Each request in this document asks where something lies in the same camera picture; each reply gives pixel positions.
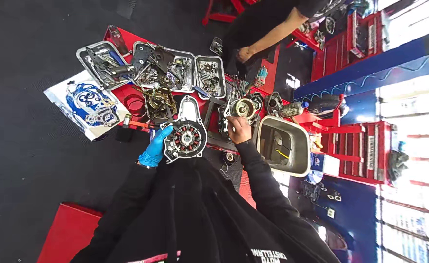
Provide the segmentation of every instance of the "blue nitrile glove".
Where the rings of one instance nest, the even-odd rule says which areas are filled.
[[[172,125],[167,126],[163,130],[159,129],[153,140],[149,143],[146,151],[138,157],[138,160],[142,165],[156,167],[163,158],[163,141],[171,134],[174,127]]]

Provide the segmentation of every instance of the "person's arm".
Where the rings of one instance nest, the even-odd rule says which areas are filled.
[[[105,262],[120,237],[132,221],[144,210],[156,174],[163,158],[163,140],[173,127],[159,130],[146,151],[139,156],[122,186],[116,191],[111,205],[99,220],[89,246],[83,248],[71,263]]]
[[[297,209],[291,206],[289,200],[279,190],[279,183],[272,176],[270,165],[263,160],[251,140],[252,130],[246,119],[228,117],[228,120],[229,137],[235,143],[244,170],[248,173],[252,198],[258,212],[295,242],[300,243],[300,246],[305,247],[318,262],[339,263],[338,258],[318,236],[317,231],[299,218]]]
[[[251,140],[251,126],[242,117],[228,117],[229,137],[235,143],[241,156],[244,170],[248,173],[252,198],[256,209],[275,224],[290,217],[298,217],[299,212],[279,190],[279,183],[271,174],[270,165],[262,159]]]
[[[284,22],[277,25],[275,28],[273,28],[273,30],[271,30],[253,45],[241,48],[237,58],[242,63],[246,62],[254,54],[269,48],[270,46],[281,41],[283,38],[287,37],[307,20],[308,17],[302,15],[299,9],[293,8]]]

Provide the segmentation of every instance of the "hand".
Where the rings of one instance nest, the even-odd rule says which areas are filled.
[[[252,138],[252,126],[246,122],[246,118],[228,116],[227,119],[228,134],[233,143],[239,144]]]
[[[138,163],[150,167],[156,167],[163,159],[164,139],[171,134],[174,127],[167,126],[163,130],[159,129],[153,140],[149,143],[146,151],[138,157]]]
[[[255,52],[253,52],[251,47],[243,47],[239,50],[239,53],[237,53],[237,60],[245,63],[247,60],[249,60]]]

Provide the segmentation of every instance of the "cardboard box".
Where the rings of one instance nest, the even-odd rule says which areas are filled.
[[[322,172],[325,175],[339,176],[340,161],[327,154],[311,153],[311,170]]]

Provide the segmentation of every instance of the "forearm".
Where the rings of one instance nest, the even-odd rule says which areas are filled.
[[[244,170],[248,173],[257,210],[274,223],[280,218],[297,216],[297,210],[279,190],[279,183],[273,177],[270,165],[262,159],[253,142],[249,140],[236,146]]]
[[[155,169],[136,164],[132,166],[124,183],[115,192],[111,205],[99,220],[89,246],[75,256],[73,263],[106,260],[128,225],[146,206],[155,173]]]
[[[294,8],[286,21],[277,25],[273,30],[267,33],[263,38],[249,46],[249,50],[255,54],[270,46],[278,43],[283,38],[287,37],[290,33],[296,30],[301,24],[307,21],[308,18],[300,14],[300,12]]]

